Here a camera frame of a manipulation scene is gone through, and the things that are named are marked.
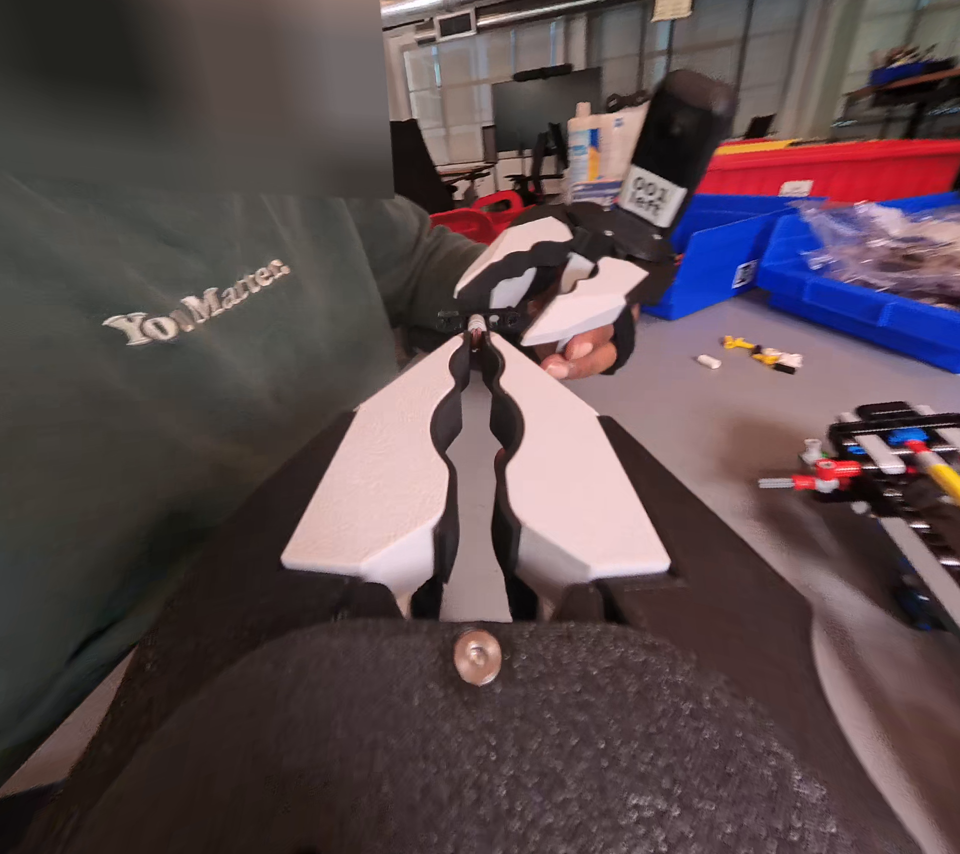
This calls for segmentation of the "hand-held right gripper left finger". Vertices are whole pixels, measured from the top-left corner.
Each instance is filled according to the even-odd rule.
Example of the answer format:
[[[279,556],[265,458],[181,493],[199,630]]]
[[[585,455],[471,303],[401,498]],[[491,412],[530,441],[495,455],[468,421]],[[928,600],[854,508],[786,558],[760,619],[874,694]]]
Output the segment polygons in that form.
[[[361,404],[281,554],[288,570],[380,584],[438,619],[460,538],[457,473],[470,342],[455,336]]]

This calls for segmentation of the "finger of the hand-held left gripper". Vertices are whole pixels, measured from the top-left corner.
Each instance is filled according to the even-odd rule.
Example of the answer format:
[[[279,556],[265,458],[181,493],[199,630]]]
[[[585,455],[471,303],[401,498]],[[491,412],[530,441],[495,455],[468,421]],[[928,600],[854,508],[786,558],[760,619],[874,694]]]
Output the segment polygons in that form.
[[[572,253],[560,276],[558,293],[520,339],[524,347],[556,344],[613,324],[628,308],[635,289],[650,272],[640,264],[605,256],[594,262]]]
[[[562,221],[529,221],[506,228],[461,275],[457,305],[468,311],[518,307],[540,269],[564,265],[573,230]]]

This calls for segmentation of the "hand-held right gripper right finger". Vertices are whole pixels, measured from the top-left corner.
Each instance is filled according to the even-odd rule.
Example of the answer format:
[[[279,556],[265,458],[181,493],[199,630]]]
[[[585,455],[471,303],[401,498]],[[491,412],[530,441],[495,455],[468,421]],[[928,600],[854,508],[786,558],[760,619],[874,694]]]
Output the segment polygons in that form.
[[[669,573],[671,559],[594,408],[516,347],[479,348],[490,393],[491,543],[510,618],[536,620],[570,588]]]

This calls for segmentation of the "small black lego piece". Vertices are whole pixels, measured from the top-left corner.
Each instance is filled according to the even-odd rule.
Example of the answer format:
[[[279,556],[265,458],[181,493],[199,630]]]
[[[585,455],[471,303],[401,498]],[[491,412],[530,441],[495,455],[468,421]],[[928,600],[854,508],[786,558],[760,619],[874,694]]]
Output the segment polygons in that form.
[[[438,313],[430,331],[443,336],[461,336],[469,350],[475,352],[490,334],[517,337],[525,326],[526,321],[516,309],[448,310]]]

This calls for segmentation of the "lego car chassis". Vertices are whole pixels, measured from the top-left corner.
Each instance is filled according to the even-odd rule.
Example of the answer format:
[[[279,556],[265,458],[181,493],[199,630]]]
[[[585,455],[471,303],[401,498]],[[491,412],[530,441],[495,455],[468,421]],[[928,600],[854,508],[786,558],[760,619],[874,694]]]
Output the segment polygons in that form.
[[[894,597],[921,631],[959,634],[959,415],[903,401],[838,416],[800,471],[760,489],[807,492],[870,516],[897,554]]]

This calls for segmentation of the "person's left hand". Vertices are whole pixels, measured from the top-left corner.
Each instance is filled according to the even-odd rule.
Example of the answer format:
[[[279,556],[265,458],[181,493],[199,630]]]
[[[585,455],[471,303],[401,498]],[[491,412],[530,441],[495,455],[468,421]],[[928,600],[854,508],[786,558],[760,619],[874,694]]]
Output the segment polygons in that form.
[[[616,364],[614,335],[614,327],[607,324],[574,336],[562,349],[556,344],[543,344],[534,351],[539,366],[555,380],[582,380],[603,374]]]

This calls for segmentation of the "red plastic chair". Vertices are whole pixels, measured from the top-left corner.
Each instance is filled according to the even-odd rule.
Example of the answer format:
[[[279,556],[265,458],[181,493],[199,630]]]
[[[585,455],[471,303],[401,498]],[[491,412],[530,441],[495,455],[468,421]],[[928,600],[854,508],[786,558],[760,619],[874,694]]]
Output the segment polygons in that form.
[[[475,243],[490,245],[528,208],[517,191],[502,190],[475,200],[468,207],[432,214],[430,221]]]

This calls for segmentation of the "blue parts bin with divider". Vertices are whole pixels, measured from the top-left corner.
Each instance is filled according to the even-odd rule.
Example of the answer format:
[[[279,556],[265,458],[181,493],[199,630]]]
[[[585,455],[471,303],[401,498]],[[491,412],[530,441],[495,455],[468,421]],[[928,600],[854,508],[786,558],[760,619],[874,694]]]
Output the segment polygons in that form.
[[[797,203],[816,196],[700,193],[674,231],[678,270],[666,293],[642,312],[679,320],[759,288],[770,303],[803,298],[810,272],[804,252],[817,243]]]

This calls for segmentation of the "black office chair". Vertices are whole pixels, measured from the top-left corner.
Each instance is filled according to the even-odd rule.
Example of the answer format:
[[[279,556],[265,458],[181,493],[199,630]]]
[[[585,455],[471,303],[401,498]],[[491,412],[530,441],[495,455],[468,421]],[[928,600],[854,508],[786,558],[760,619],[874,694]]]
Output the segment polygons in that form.
[[[454,208],[451,189],[438,172],[416,119],[390,121],[394,193],[429,215]]]

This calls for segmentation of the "black monitor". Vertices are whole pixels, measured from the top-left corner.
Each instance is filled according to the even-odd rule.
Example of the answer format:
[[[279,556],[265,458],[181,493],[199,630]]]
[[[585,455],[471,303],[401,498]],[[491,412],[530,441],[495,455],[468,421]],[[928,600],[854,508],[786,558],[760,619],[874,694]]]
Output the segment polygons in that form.
[[[490,97],[496,150],[527,152],[551,125],[564,126],[578,104],[602,105],[602,70],[563,64],[517,72],[492,84]]]

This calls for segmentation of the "red storage tote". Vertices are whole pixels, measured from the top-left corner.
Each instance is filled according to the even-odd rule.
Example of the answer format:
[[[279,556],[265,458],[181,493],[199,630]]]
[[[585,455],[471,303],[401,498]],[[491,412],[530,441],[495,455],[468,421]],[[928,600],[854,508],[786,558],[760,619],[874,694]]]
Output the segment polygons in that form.
[[[699,193],[898,200],[950,191],[958,177],[959,140],[893,139],[773,146],[727,145],[714,153]]]

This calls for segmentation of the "person's green sweatshirt torso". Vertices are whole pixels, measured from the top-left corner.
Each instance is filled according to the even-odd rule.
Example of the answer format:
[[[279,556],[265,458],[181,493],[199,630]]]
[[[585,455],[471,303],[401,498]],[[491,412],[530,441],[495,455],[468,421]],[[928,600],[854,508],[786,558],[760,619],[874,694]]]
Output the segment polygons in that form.
[[[394,371],[383,201],[2,176],[2,781],[210,532]]]

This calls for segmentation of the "clear plastic bags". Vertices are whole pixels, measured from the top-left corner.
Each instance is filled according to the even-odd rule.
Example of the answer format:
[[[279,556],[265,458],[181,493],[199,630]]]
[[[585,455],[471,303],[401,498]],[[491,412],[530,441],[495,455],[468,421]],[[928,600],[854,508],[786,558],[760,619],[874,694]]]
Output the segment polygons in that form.
[[[959,204],[920,201],[796,200],[810,229],[807,266],[833,280],[902,296],[929,306],[959,309]]]

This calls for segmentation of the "background wooden desk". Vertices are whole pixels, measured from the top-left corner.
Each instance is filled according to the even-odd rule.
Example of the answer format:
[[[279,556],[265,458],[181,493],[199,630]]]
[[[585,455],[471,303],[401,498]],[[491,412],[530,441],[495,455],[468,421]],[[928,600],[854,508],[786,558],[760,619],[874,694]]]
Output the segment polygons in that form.
[[[838,124],[846,124],[852,111],[861,103],[869,107],[878,107],[885,111],[880,139],[886,138],[886,128],[891,120],[890,112],[897,107],[908,106],[910,113],[906,126],[899,136],[901,140],[915,140],[919,137],[923,121],[931,111],[944,104],[958,103],[959,68],[952,67],[940,71],[927,72],[908,78],[890,80],[880,84],[870,84],[845,94],[845,101]]]

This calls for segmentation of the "blue bin with bags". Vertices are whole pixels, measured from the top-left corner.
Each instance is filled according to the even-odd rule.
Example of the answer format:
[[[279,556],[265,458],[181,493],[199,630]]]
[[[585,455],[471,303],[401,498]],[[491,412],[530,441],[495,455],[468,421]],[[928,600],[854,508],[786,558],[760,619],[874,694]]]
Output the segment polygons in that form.
[[[789,199],[757,269],[769,306],[914,360],[959,372],[958,311],[846,283],[813,270],[814,233],[801,206],[820,199]]]

